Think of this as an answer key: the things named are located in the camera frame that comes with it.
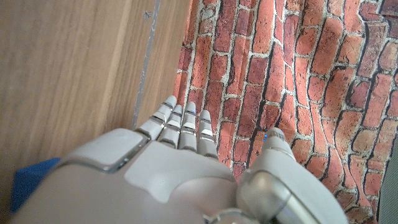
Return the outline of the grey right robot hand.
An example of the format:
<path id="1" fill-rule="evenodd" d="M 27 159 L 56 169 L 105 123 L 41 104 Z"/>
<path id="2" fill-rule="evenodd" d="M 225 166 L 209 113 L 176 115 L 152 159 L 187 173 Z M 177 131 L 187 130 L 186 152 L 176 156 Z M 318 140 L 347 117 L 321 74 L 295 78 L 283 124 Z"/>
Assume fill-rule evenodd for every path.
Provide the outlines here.
<path id="1" fill-rule="evenodd" d="M 135 130 L 76 148 L 13 223 L 346 223 L 332 193 L 278 128 L 240 179 L 218 159 L 208 111 L 168 97 Z"/>

